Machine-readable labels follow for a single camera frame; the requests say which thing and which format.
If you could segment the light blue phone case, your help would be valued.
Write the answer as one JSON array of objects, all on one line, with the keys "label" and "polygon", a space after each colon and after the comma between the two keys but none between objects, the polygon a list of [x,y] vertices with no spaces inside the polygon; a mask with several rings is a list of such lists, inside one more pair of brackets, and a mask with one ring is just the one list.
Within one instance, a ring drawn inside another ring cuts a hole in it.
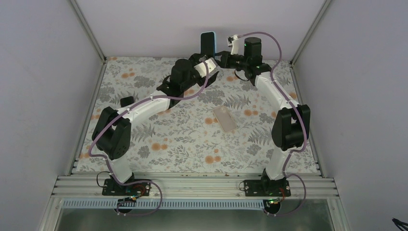
[{"label": "light blue phone case", "polygon": [[212,40],[213,40],[213,57],[215,57],[216,52],[217,52],[217,35],[216,35],[216,32],[214,32],[214,31],[212,31],[212,34],[213,34],[213,38],[212,38]]}]

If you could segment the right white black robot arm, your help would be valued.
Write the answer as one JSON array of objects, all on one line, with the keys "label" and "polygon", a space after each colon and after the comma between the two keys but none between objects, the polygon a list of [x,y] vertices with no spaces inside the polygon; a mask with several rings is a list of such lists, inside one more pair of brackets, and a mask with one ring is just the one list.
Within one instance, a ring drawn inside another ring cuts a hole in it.
[{"label": "right white black robot arm", "polygon": [[222,68],[243,71],[247,80],[265,94],[276,113],[271,129],[275,148],[260,180],[262,193],[272,196],[279,189],[287,187],[286,169],[292,154],[306,148],[310,108],[306,104],[300,105],[283,89],[274,73],[276,65],[263,62],[260,38],[245,38],[242,55],[238,53],[239,39],[238,35],[229,37],[227,41],[231,51],[216,53],[216,60]]}]

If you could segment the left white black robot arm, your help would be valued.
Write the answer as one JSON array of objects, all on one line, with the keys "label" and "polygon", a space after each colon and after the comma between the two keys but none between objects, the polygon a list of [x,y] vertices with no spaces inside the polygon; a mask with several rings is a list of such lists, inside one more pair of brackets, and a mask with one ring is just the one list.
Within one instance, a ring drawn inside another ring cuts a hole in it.
[{"label": "left white black robot arm", "polygon": [[145,99],[125,100],[121,108],[106,107],[92,135],[91,147],[97,147],[115,181],[115,189],[122,195],[133,191],[134,175],[125,154],[129,150],[132,126],[151,116],[166,111],[180,101],[197,97],[217,78],[218,64],[214,58],[194,54],[189,59],[178,59],[162,84]]}]

